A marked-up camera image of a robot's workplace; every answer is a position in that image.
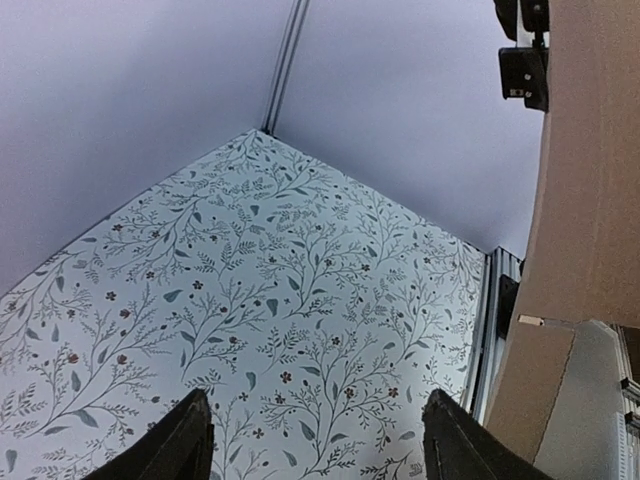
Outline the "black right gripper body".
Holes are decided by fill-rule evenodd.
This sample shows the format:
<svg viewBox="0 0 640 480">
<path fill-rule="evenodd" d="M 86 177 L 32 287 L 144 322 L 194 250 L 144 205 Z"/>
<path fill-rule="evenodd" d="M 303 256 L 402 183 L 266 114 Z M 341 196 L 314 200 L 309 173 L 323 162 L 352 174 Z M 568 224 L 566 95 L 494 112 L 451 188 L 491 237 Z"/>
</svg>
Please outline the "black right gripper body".
<svg viewBox="0 0 640 480">
<path fill-rule="evenodd" d="M 522 99 L 527 109 L 549 110 L 548 48 L 498 50 L 501 91 L 505 100 Z"/>
</svg>

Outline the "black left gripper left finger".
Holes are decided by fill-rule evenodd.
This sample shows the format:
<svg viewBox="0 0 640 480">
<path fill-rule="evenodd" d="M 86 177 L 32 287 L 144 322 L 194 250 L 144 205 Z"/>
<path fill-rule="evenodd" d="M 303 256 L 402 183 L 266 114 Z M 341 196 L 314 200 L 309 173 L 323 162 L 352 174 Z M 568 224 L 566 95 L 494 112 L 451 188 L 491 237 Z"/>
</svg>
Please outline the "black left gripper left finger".
<svg viewBox="0 0 640 480">
<path fill-rule="evenodd" d="M 194 389 L 134 445 L 87 478 L 208 479 L 213 444 L 214 426 L 207 395 Z"/>
</svg>

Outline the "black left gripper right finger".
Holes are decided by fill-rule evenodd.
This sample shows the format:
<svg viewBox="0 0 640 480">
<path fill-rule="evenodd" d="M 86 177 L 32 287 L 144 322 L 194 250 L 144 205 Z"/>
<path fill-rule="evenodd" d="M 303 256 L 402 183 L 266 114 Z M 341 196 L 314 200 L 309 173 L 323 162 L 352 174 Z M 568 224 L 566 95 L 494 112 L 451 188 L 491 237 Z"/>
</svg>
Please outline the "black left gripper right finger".
<svg viewBox="0 0 640 480">
<path fill-rule="evenodd" d="M 551 480 L 506 448 L 441 389 L 429 395 L 422 421 L 428 480 Z"/>
</svg>

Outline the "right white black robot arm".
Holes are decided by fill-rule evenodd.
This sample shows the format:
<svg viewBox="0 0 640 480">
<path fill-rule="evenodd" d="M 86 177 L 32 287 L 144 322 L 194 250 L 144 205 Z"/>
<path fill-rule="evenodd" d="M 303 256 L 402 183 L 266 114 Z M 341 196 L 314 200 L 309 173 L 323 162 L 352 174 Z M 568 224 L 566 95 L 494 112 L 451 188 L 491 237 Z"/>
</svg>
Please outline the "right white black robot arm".
<svg viewBox="0 0 640 480">
<path fill-rule="evenodd" d="M 527 109 L 547 113 L 549 2 L 495 1 L 494 5 L 503 32 L 515 43 L 498 51 L 502 96 L 522 99 Z"/>
</svg>

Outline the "brown cardboard box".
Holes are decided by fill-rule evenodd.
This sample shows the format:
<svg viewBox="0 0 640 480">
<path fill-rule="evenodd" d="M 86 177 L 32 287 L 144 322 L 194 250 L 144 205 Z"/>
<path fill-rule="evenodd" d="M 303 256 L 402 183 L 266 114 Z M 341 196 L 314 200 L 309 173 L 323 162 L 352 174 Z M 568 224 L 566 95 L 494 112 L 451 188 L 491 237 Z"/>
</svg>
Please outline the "brown cardboard box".
<svg viewBox="0 0 640 480">
<path fill-rule="evenodd" d="M 639 325 L 639 5 L 554 1 L 516 317 Z"/>
</svg>

